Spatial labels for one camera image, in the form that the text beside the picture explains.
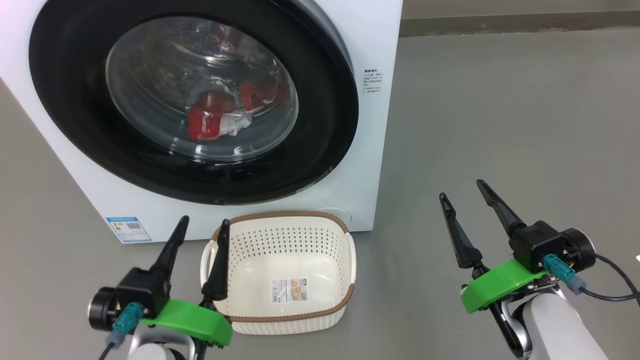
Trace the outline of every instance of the green bracket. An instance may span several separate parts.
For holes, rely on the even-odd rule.
[[[473,280],[464,289],[460,299],[470,314],[525,286],[533,279],[539,279],[546,273],[547,271],[544,270],[532,274],[518,260],[511,259]]]
[[[231,344],[233,333],[231,324],[224,316],[183,300],[170,299],[157,318],[143,318],[141,322],[224,346]]]

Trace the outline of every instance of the blue connector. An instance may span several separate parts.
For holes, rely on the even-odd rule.
[[[562,282],[566,283],[575,276],[575,270],[553,254],[545,256],[542,264],[548,273],[557,277]]]
[[[580,288],[587,288],[587,282],[575,275],[575,270],[559,257],[549,254],[543,259],[543,267],[551,275],[560,279],[574,294],[580,295]]]
[[[118,350],[127,335],[138,326],[142,319],[142,305],[137,302],[131,302],[125,307],[122,314],[118,317],[115,323],[113,323],[113,331],[109,333],[109,336],[104,340],[108,346],[113,343],[113,350]]]

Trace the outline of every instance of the floor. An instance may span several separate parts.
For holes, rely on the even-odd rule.
[[[507,260],[478,178],[525,222],[581,228],[640,284],[639,58],[636,30],[400,39],[376,227],[355,234],[343,319],[311,334],[236,334],[207,358],[511,359],[491,316],[463,310],[470,271],[456,267],[437,201],[447,192],[488,266]],[[89,328],[89,299],[162,245],[119,244],[3,86],[0,111],[0,348],[95,359],[106,333]],[[203,246],[180,249],[174,297],[200,300]],[[584,278],[629,292],[604,265]],[[567,296],[609,358],[636,357],[636,303]]]

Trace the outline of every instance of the white plastic basket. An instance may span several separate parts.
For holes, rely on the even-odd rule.
[[[355,247],[342,221],[327,213],[288,211],[230,223],[228,298],[215,304],[235,331],[297,334],[340,320],[356,280]],[[219,231],[202,254],[201,285],[209,277]]]

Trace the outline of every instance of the cable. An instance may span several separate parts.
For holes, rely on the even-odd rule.
[[[576,249],[573,247],[565,247],[566,250],[573,250],[573,251],[577,251],[577,252],[586,252],[588,254],[593,254],[598,260],[609,264],[609,266],[611,266],[613,268],[613,270],[615,270],[618,274],[620,274],[620,276],[622,277],[622,279],[624,279],[625,283],[627,284],[627,286],[629,287],[629,289],[631,289],[632,294],[631,295],[626,295],[626,296],[622,296],[622,297],[608,297],[605,295],[600,295],[597,293],[594,293],[592,291],[589,291],[585,288],[579,288],[580,291],[582,291],[583,293],[589,295],[590,297],[594,297],[596,299],[600,299],[600,300],[604,300],[604,301],[627,301],[627,300],[633,300],[635,299],[638,303],[638,306],[640,306],[640,293],[638,293],[638,290],[636,288],[636,286],[634,285],[633,281],[631,281],[631,279],[629,279],[629,276],[624,272],[624,270],[622,270],[620,268],[620,266],[616,265],[616,263],[614,263],[613,261],[607,259],[606,257],[593,252],[593,251],[589,251],[589,250],[584,250],[584,249]]]
[[[100,355],[100,357],[98,358],[98,360],[105,360],[107,358],[107,354],[109,353],[109,351],[111,351],[111,349],[113,348],[113,345],[115,345],[114,343],[109,343],[109,345],[107,345],[106,348],[104,348],[104,351],[102,352],[102,355]]]
[[[635,294],[626,295],[626,296],[604,296],[604,295],[596,294],[585,288],[580,288],[580,291],[589,295],[590,297],[594,297],[596,299],[600,299],[604,301],[627,301],[627,300],[633,300],[633,299],[640,299],[640,293],[635,293]]]

